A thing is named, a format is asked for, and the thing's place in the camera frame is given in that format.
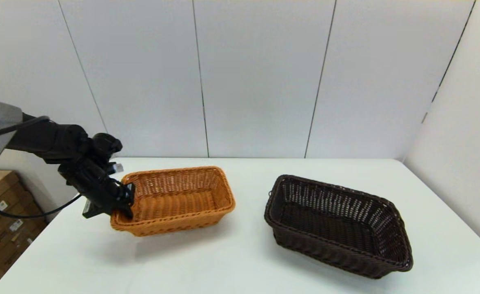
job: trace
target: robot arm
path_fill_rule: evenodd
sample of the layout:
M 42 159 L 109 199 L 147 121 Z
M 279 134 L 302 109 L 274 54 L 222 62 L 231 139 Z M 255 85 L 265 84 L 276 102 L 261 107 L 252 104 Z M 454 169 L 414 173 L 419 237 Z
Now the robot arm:
M 35 117 L 22 114 L 22 122 Z M 79 125 L 59 125 L 43 120 L 18 129 L 2 149 L 30 152 L 47 164 L 59 164 L 59 173 L 66 184 L 74 186 L 88 199 L 83 216 L 109 214 L 117 209 L 132 218 L 133 184 L 123 185 L 109 175 L 115 173 L 111 156 L 122 149 L 122 144 L 109 134 L 89 138 Z

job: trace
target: basket bottom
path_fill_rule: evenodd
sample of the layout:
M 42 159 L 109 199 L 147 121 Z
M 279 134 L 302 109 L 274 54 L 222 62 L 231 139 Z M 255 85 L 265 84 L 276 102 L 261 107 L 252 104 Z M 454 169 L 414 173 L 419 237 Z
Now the basket bottom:
M 284 205 L 281 222 L 300 231 L 376 254 L 373 231 L 364 223 L 322 214 L 295 203 Z
M 210 190 L 143 197 L 138 199 L 136 207 L 132 207 L 133 221 L 169 218 L 213 209 L 216 209 L 216 203 Z

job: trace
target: table surface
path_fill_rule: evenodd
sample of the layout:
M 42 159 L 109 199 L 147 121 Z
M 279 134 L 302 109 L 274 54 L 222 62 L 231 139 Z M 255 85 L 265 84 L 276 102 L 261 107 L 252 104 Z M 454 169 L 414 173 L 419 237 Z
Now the table surface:
M 236 199 L 217 225 L 134 237 L 109 216 L 64 209 L 0 281 L 3 293 L 480 293 L 480 238 L 396 160 L 117 158 L 126 173 L 216 165 Z M 402 214 L 414 267 L 380 280 L 277 246 L 264 221 L 281 174 L 389 199 Z

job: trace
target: brown wicker basket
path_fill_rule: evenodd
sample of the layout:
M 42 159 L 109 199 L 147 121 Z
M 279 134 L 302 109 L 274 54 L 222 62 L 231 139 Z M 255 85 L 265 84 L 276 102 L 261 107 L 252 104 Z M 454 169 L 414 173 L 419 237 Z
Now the brown wicker basket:
M 111 226 L 135 236 L 215 225 L 235 207 L 225 173 L 216 166 L 140 171 L 122 182 L 136 186 L 133 219 L 115 211 Z
M 354 274 L 379 279 L 412 268 L 404 222 L 378 196 L 281 175 L 265 219 L 280 246 Z

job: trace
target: black cable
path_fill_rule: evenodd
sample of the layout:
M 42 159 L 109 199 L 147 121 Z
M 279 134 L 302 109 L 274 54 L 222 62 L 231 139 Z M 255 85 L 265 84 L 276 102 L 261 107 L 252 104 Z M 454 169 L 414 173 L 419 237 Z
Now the black cable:
M 82 195 L 80 194 L 77 194 L 77 196 L 75 196 L 74 199 L 71 199 L 70 201 L 68 201 L 66 204 L 62 205 L 61 207 L 59 208 L 56 208 L 56 209 L 53 209 L 51 210 L 51 212 L 45 212 L 44 214 L 37 214 L 37 215 L 34 215 L 34 216 L 17 216 L 15 214 L 7 214 L 6 212 L 3 212 L 2 210 L 0 210 L 0 215 L 1 216 L 6 216 L 8 218 L 13 218 L 13 219 L 36 219 L 36 218 L 41 218 L 43 216 L 49 216 L 50 214 L 54 214 L 55 212 L 59 212 L 60 210 L 64 209 L 66 206 L 72 204 L 73 202 L 75 202 L 77 199 L 79 199 Z
M 23 121 L 22 123 L 18 123 L 16 125 L 11 125 L 10 127 L 0 129 L 0 135 L 11 133 L 11 132 L 20 130 L 22 128 L 26 128 L 30 125 L 34 125 L 35 123 L 40 123 L 41 121 L 48 121 L 48 120 L 49 120 L 49 117 L 47 116 L 39 116 L 27 121 Z

